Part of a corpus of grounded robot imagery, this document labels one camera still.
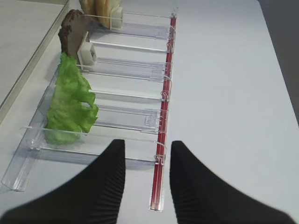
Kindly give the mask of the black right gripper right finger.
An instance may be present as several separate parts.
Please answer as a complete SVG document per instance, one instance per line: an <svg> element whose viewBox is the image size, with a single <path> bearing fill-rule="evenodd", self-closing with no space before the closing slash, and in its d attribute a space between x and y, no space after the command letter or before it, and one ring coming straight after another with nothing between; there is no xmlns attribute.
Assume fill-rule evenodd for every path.
<svg viewBox="0 0 299 224"><path fill-rule="evenodd" d="M294 223L222 180L179 140L171 144L170 189L179 224Z"/></svg>

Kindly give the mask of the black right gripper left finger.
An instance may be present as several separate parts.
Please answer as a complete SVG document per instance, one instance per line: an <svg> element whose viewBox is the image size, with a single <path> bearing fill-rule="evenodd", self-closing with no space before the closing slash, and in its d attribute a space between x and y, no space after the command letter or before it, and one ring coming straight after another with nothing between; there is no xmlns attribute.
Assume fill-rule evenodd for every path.
<svg viewBox="0 0 299 224"><path fill-rule="evenodd" d="M115 224L126 177L125 141L113 140L78 175L7 211L2 224Z"/></svg>

